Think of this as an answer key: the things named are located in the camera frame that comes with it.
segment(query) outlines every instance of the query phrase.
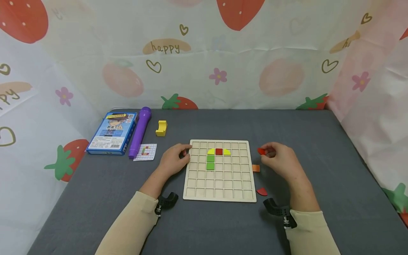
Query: wooden puzzle board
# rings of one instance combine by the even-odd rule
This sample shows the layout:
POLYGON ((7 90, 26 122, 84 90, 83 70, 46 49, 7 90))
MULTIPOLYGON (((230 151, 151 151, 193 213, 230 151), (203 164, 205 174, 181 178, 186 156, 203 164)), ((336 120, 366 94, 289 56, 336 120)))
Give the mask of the wooden puzzle board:
POLYGON ((191 140, 183 199, 256 202, 248 141, 191 140))

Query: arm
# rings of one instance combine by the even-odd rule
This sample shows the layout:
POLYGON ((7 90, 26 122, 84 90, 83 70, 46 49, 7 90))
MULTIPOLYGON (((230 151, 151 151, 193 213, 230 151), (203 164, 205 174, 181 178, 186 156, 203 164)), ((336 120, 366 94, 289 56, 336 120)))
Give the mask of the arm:
POLYGON ((297 227, 286 230, 293 255, 337 255, 334 242, 323 212, 320 211, 312 184, 300 165, 295 152, 276 142, 263 145, 267 155, 261 157, 263 164, 272 168, 289 184, 290 211, 297 227))
POLYGON ((189 144, 176 144, 162 156, 157 169, 150 175, 139 191, 112 224, 95 255, 139 254, 147 235, 156 225, 158 216, 154 210, 157 198, 166 181, 178 173, 189 161, 186 149, 189 144))

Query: orange tile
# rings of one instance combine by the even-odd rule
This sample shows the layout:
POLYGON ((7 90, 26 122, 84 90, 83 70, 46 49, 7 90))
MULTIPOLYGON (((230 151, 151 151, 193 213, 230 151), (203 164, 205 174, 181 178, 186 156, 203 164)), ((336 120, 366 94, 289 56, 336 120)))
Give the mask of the orange tile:
POLYGON ((261 169, 259 168, 259 165, 252 165, 252 171, 259 173, 261 169))

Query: hand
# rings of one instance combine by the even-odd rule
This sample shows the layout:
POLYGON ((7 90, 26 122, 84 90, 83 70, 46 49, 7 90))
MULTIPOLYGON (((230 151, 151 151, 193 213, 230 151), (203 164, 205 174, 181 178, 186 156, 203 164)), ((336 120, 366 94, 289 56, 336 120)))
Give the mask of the hand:
POLYGON ((168 177, 180 172, 190 162, 190 154, 187 154, 186 150, 191 147, 189 144, 176 144, 170 147, 164 152, 157 171, 168 177))
POLYGON ((261 148, 266 150, 266 155, 261 155, 262 163, 272 168, 287 182, 306 177, 292 148, 277 142, 269 142, 261 148))

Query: left hand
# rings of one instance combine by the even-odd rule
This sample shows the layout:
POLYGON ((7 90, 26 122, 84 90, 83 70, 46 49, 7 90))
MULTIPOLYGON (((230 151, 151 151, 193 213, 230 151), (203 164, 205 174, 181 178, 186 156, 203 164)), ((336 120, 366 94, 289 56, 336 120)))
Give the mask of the left hand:
POLYGON ((190 144, 176 144, 170 147, 163 153, 157 171, 168 177, 180 172, 190 162, 190 154, 186 150, 191 149, 191 147, 190 144))

